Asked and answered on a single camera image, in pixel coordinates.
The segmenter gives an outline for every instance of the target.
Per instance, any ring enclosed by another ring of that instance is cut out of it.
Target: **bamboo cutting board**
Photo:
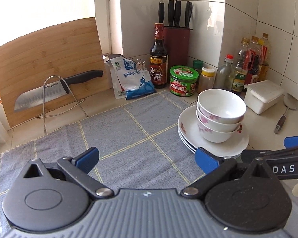
[[[103,70],[102,77],[71,85],[77,99],[109,89],[95,18],[74,20],[21,36],[0,46],[0,95],[11,127],[42,114],[42,105],[14,113],[22,93],[43,86],[52,76],[63,78],[89,70]],[[52,78],[49,83],[57,81]],[[45,103],[51,111],[73,102],[62,96]]]

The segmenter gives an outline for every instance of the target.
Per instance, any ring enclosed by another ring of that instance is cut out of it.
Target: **mushroom sauce can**
[[[170,92],[182,97],[192,96],[195,92],[199,73],[190,67],[176,65],[170,69]]]

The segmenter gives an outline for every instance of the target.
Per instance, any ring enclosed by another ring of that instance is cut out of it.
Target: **bowl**
[[[232,92],[223,89],[207,89],[198,96],[198,109],[211,120],[234,124],[243,120],[246,105]]]
[[[240,124],[240,122],[234,123],[234,124],[224,124],[224,123],[213,121],[207,118],[204,114],[202,114],[198,108],[196,109],[196,116],[201,120],[201,122],[206,127],[209,127],[210,129],[218,132],[232,132]]]
[[[239,123],[239,126],[237,126],[236,129],[232,132],[218,132],[205,126],[199,118],[198,126],[201,137],[214,143],[227,141],[236,131],[240,131],[242,129],[242,124]]]

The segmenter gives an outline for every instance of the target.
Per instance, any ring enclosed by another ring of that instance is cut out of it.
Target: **gray cloth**
[[[89,175],[118,192],[120,188],[177,188],[203,176],[194,154],[179,138],[180,113],[190,106],[163,91],[64,126],[0,154],[0,237],[9,229],[2,201],[31,158],[43,163],[76,157],[89,147],[100,160]]]

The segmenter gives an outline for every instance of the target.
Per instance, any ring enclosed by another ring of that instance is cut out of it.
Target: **metal screw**
[[[96,190],[96,195],[101,197],[113,196],[114,192],[110,188],[99,188]]]
[[[188,195],[188,196],[194,196],[194,195],[197,195],[199,193],[199,190],[195,187],[186,187],[183,190],[183,193],[185,195]]]

